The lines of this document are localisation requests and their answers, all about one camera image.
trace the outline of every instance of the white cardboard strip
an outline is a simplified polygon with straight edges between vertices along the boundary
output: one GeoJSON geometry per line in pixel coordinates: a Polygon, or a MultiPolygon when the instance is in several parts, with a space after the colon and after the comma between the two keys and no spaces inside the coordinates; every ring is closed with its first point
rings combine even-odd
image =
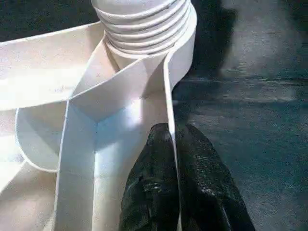
{"type": "Polygon", "coordinates": [[[68,102],[57,176],[55,231],[91,230],[95,138],[96,123],[68,102]]]}
{"type": "Polygon", "coordinates": [[[103,33],[98,22],[0,43],[0,110],[66,100],[103,33]]]}
{"type": "Polygon", "coordinates": [[[119,109],[163,88],[164,56],[137,60],[119,71],[108,81],[91,88],[71,99],[72,103],[96,122],[112,115],[119,109]]]}

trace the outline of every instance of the white paper structure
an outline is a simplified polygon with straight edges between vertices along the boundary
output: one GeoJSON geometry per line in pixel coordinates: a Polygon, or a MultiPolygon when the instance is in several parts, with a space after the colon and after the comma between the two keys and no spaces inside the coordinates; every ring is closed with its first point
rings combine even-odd
{"type": "Polygon", "coordinates": [[[191,66],[196,21],[192,9],[174,47],[152,56],[115,54],[102,39],[68,100],[17,110],[24,165],[51,178],[57,173],[50,229],[117,230],[126,179],[151,127],[168,123],[175,143],[171,91],[191,66]]]}

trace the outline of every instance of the dark floor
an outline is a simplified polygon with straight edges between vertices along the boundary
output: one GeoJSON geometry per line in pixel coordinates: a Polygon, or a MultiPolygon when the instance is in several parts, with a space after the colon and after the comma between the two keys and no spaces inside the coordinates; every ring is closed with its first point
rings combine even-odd
{"type": "MultiPolygon", "coordinates": [[[[307,0],[193,3],[197,49],[173,92],[176,120],[213,142],[257,230],[308,230],[307,0]]],[[[1,4],[1,41],[97,21],[90,1],[1,4]]]]}

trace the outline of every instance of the gray floor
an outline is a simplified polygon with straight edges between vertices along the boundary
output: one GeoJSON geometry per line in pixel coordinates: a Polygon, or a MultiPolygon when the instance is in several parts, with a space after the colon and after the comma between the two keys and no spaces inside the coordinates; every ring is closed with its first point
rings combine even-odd
{"type": "MultiPolygon", "coordinates": [[[[174,89],[229,167],[257,230],[308,230],[306,0],[193,0],[193,66],[174,89]]],[[[8,0],[0,40],[97,21],[87,1],[8,0]]]]}

